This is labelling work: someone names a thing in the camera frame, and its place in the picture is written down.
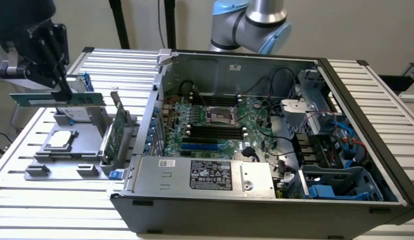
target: green circuit board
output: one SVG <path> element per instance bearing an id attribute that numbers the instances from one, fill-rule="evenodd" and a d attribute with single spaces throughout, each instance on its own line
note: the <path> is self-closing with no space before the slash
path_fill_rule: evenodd
<path id="1" fill-rule="evenodd" d="M 262 135 L 256 129 L 256 117 L 259 115 L 260 109 L 254 108 L 254 104 L 262 104 L 262 100 L 255 98 L 244 99 L 244 101 L 232 108 L 234 111 L 234 120 L 236 121 L 234 125 L 230 125 L 224 122 L 210 121 L 207 122 L 207 108 L 216 109 L 230 109 L 231 107 L 211 107 L 191 105 L 187 101 L 181 100 L 173 103 L 173 111 L 169 114 L 168 118 L 176 122 L 173 126 L 165 126 L 165 144 L 164 144 L 164 156 L 167 157 L 180 157 L 183 138 L 187 138 L 185 127 L 187 124 L 196 126 L 232 126 L 232 127 L 246 127 L 248 135 L 243 139 L 219 139 L 218 145 L 219 150 L 191 150 L 192 158 L 212 158 L 212 159 L 235 159 L 242 161 L 251 161 L 251 159 L 242 156 L 240 152 L 246 147 L 252 147 L 256 153 L 262 152 L 262 141 L 266 145 L 270 144 L 271 138 Z M 267 119 L 268 113 L 263 111 L 259 119 Z M 259 128 L 263 133 L 271 135 L 271 128 L 266 128 L 266 124 Z M 258 154 L 259 158 L 264 161 L 264 154 Z"/>

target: sticker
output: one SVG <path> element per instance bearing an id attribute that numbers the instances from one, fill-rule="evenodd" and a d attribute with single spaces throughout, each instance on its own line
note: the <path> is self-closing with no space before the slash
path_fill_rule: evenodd
<path id="1" fill-rule="evenodd" d="M 230 161 L 191 161 L 191 189 L 232 191 L 232 172 Z"/>
<path id="2" fill-rule="evenodd" d="M 173 167 L 176 165 L 176 160 L 173 159 L 161 159 L 159 160 L 159 167 Z"/>
<path id="3" fill-rule="evenodd" d="M 228 66 L 228 69 L 231 70 L 231 71 L 240 71 L 242 70 L 242 65 L 234 65 L 234 64 L 231 64 L 230 66 Z"/>

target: power supply label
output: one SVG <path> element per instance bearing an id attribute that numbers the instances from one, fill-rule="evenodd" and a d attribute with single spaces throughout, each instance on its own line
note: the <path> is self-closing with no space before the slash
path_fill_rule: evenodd
<path id="1" fill-rule="evenodd" d="M 197 190 L 232 191 L 231 162 L 192 160 L 188 186 Z"/>

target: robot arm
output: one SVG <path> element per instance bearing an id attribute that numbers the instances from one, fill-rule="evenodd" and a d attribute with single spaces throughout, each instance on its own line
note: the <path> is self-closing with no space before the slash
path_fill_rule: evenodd
<path id="1" fill-rule="evenodd" d="M 259 54 L 275 53 L 291 34 L 284 0 L 218 0 L 212 9 L 210 50 L 240 47 Z"/>
<path id="2" fill-rule="evenodd" d="M 67 28 L 53 24 L 52 0 L 0 0 L 0 46 L 8 61 L 0 64 L 1 79 L 27 80 L 51 89 L 56 101 L 71 99 L 65 80 L 69 64 Z"/>

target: white wall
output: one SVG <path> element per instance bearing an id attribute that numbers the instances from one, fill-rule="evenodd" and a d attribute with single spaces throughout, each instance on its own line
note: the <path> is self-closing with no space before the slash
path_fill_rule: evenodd
<path id="1" fill-rule="evenodd" d="M 177 48 L 207 49 L 214 1 L 176 0 Z M 85 46 L 120 47 L 108 0 L 55 4 L 53 20 L 67 26 L 71 60 Z M 121 4 L 131 47 L 156 50 L 157 0 Z M 414 62 L 414 0 L 286 0 L 284 6 L 294 28 L 279 54 L 367 60 L 380 74 L 399 74 Z M 165 37 L 164 16 L 161 28 Z"/>

